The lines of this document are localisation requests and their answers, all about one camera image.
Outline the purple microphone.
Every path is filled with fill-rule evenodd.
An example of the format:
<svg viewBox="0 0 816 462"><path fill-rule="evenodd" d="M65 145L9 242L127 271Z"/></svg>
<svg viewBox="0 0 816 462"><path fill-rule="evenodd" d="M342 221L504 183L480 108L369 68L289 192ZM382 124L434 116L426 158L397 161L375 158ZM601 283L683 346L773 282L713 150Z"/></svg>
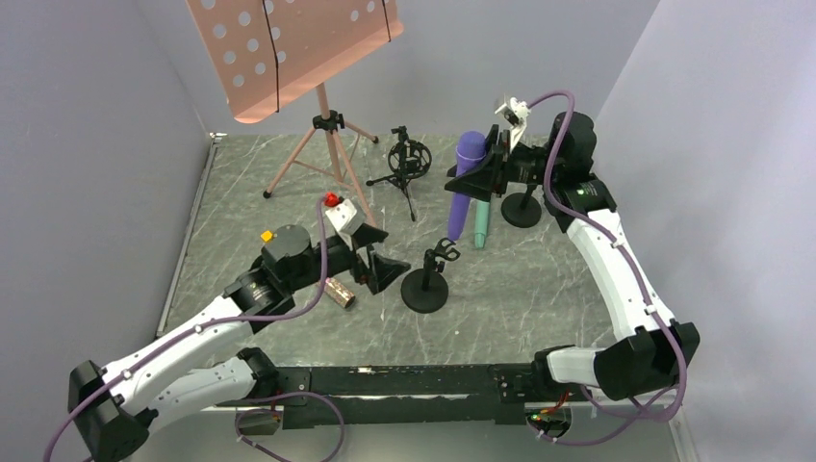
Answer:
<svg viewBox="0 0 816 462"><path fill-rule="evenodd" d="M478 131L463 133L455 147L455 166L453 167L453 186L446 186L453 192L450 202L447 234L452 241L458 241L463 233L467 214L472 199L470 185L461 181L461 176L477 167L485 157L485 136Z"/></svg>

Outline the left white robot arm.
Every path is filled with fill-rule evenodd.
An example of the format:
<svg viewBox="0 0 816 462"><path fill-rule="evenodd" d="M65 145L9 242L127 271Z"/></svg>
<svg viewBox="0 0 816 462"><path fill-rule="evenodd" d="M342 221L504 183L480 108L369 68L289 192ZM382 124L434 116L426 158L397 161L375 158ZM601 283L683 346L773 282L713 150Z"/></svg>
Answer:
<svg viewBox="0 0 816 462"><path fill-rule="evenodd" d="M210 405L268 397L278 389L278 371L259 349L209 369L200 365L274 322L311 311L330 276L347 272L377 295L411 268L374 249L386 231L365 222L334 230L327 235L321 225L316 243L298 224L268 233L250 268L197 315L105 366L77 366L69 377L68 412L90 460L122 461L152 432Z"/></svg>

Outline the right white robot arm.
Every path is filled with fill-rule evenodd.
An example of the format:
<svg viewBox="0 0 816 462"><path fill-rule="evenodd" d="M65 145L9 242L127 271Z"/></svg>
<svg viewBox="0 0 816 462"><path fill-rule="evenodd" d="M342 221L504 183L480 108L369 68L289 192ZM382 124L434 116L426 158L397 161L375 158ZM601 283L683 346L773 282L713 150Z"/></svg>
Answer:
<svg viewBox="0 0 816 462"><path fill-rule="evenodd" d="M550 215L584 259L612 322L615 343L606 348L556 346L531 363L540 388L595 388L611 399L637 398L664 389L686 391L688 367L700 344L691 322L679 322L644 275L628 244L618 206L593 171L594 121L582 113L559 114L543 145L516 139L493 125L469 131L456 144L447 191L486 201L518 183L541 190Z"/></svg>

